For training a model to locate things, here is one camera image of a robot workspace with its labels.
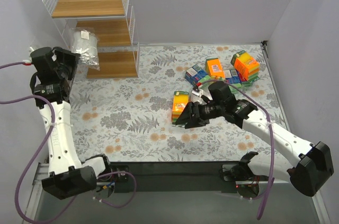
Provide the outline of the silver mesh scrubber pack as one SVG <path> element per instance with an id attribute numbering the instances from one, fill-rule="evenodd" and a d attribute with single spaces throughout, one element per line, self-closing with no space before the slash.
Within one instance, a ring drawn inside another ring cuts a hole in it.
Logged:
<path id="1" fill-rule="evenodd" d="M 98 37 L 93 28 L 76 27 L 69 30 L 70 50 L 80 55 L 80 62 L 88 68 L 100 70 L 97 51 Z"/>

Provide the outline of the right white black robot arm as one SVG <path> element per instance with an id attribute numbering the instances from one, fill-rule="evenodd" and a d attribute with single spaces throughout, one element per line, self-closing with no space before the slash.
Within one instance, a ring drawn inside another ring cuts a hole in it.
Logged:
<path id="1" fill-rule="evenodd" d="M 241 158 L 233 168 L 234 176 L 247 179 L 264 175 L 290 182 L 303 195 L 312 197 L 334 174 L 331 150 L 323 142 L 316 144 L 301 139 L 273 122 L 267 111 L 249 96 L 238 100 L 232 85 L 209 81 L 210 97 L 202 95 L 204 103 L 189 102 L 176 125 L 185 128 L 204 127 L 211 119 L 223 117 L 227 122 L 252 133 L 271 147 L 271 159 L 266 162 L 258 153 Z"/>

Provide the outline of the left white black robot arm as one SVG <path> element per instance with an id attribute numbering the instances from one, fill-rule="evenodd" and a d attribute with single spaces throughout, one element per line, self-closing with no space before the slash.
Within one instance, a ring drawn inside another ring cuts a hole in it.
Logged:
<path id="1" fill-rule="evenodd" d="M 66 199 L 94 190 L 99 175 L 109 171 L 109 159 L 99 154 L 81 162 L 77 156 L 70 122 L 70 91 L 80 55 L 61 47 L 43 47 L 30 54 L 36 73 L 30 88 L 47 133 L 48 177 L 44 191 Z"/>

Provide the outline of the orange green sponge pack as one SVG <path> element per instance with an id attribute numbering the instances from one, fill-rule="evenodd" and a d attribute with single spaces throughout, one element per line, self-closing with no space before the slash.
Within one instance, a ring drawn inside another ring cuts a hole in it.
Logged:
<path id="1" fill-rule="evenodd" d="M 175 122 L 182 114 L 184 108 L 189 102 L 189 93 L 184 91 L 175 91 L 173 97 L 173 107 L 172 107 L 172 126 L 176 127 Z"/>

